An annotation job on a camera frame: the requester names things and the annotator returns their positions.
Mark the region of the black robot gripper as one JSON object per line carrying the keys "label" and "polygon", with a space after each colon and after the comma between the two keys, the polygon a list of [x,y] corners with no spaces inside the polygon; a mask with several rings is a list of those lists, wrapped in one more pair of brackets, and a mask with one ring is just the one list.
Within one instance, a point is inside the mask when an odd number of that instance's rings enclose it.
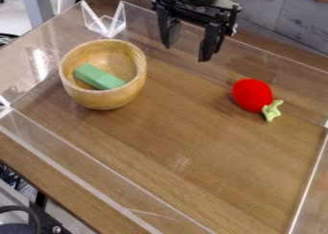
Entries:
{"label": "black robot gripper", "polygon": [[237,32],[237,14],[243,7],[232,0],[155,0],[160,39],[167,49],[180,39],[180,21],[205,26],[199,61],[212,59],[225,35]]}

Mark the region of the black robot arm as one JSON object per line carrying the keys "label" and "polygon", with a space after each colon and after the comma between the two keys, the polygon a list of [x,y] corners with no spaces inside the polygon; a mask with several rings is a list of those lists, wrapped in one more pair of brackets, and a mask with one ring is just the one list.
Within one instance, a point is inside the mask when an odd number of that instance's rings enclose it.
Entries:
{"label": "black robot arm", "polygon": [[205,62],[219,52],[224,37],[237,32],[237,14],[243,7],[231,0],[153,0],[152,9],[167,49],[180,39],[183,21],[205,29],[199,47],[199,61]]}

